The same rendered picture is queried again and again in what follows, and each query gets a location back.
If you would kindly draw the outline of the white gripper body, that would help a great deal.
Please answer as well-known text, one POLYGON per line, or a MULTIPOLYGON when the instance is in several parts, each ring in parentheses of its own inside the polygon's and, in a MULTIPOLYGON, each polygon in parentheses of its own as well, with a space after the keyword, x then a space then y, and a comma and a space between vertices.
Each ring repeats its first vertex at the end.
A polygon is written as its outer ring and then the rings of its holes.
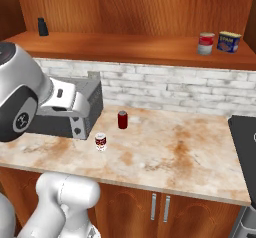
POLYGON ((71 109, 72 117, 86 118, 90 113, 90 104, 84 95, 80 92, 75 94, 74 102, 71 109))

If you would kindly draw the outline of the wooden open cabinet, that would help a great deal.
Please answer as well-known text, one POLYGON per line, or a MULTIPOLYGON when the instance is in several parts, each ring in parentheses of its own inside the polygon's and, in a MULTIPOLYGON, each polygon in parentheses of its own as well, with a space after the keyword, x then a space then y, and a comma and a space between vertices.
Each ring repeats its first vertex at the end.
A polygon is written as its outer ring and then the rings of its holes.
POLYGON ((0 40, 34 57, 256 71, 256 0, 0 0, 0 40), (241 34, 236 53, 217 49, 221 31, 241 34))

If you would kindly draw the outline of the grey toaster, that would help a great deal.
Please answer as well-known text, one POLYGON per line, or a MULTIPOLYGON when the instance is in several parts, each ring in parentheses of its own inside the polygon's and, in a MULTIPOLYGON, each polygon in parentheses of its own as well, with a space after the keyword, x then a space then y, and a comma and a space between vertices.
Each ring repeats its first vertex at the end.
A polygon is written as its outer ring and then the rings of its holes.
POLYGON ((52 94, 36 113, 27 133, 86 140, 103 110, 99 73, 85 78, 51 77, 52 94), (86 118, 72 117, 75 94, 80 92, 90 104, 86 118))

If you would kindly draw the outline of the dark red can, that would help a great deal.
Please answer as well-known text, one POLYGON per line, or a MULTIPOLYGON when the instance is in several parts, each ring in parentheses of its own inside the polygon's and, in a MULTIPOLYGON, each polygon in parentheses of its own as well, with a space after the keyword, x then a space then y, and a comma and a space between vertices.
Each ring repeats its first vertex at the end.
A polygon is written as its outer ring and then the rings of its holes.
POLYGON ((120 129, 126 129, 128 127, 128 114, 124 110, 118 112, 118 127, 120 129))

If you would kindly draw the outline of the black bottle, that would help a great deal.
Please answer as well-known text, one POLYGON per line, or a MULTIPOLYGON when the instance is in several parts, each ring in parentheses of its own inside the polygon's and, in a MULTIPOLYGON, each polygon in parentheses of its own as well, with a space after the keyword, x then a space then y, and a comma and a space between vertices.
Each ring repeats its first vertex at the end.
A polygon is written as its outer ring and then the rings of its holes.
POLYGON ((40 17, 38 19, 38 32, 39 32, 40 36, 48 36, 49 35, 46 22, 44 21, 44 19, 42 17, 40 17))

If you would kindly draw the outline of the wooden cupboard door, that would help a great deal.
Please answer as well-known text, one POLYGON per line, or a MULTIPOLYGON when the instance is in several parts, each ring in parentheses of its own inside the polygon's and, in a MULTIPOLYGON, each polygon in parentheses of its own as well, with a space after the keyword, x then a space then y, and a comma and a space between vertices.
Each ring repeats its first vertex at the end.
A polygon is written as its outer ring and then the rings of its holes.
POLYGON ((157 192, 100 183, 100 199, 88 210, 101 238, 157 238, 161 195, 157 192), (155 219, 150 219, 156 193, 155 219))
POLYGON ((228 238, 241 209, 238 205, 169 195, 168 222, 163 222, 166 194, 161 195, 158 238, 228 238))
POLYGON ((0 167, 0 184, 16 212, 16 233, 21 231, 37 206, 35 186, 39 176, 37 172, 0 167))

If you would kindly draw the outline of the red and white soup can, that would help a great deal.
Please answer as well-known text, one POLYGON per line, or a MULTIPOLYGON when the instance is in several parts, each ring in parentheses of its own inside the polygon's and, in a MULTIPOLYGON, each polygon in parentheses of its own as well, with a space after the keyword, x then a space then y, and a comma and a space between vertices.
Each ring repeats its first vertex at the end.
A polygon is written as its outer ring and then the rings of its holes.
POLYGON ((215 34, 202 32, 199 36, 197 52, 200 55, 210 55, 212 53, 215 34))

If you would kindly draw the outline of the blue and yellow meat tin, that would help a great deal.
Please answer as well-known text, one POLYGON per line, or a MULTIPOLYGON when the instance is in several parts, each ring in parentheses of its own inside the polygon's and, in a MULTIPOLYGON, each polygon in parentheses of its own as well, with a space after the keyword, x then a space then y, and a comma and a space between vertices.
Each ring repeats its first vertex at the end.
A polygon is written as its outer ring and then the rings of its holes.
POLYGON ((217 49, 227 53, 236 53, 241 34, 221 31, 218 37, 217 49))

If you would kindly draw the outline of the black hob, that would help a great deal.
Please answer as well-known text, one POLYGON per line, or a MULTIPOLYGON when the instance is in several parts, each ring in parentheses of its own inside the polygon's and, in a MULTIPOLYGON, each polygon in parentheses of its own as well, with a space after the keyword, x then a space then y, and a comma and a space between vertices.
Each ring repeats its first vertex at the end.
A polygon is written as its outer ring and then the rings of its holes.
POLYGON ((232 115, 228 124, 251 204, 256 209, 256 117, 232 115))

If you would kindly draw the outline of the grey oven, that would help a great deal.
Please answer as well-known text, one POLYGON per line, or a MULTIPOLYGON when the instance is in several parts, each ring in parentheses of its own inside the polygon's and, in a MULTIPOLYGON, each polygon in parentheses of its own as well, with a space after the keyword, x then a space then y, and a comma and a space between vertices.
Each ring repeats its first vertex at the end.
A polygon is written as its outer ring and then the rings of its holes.
POLYGON ((228 238, 256 238, 256 209, 241 208, 228 238))

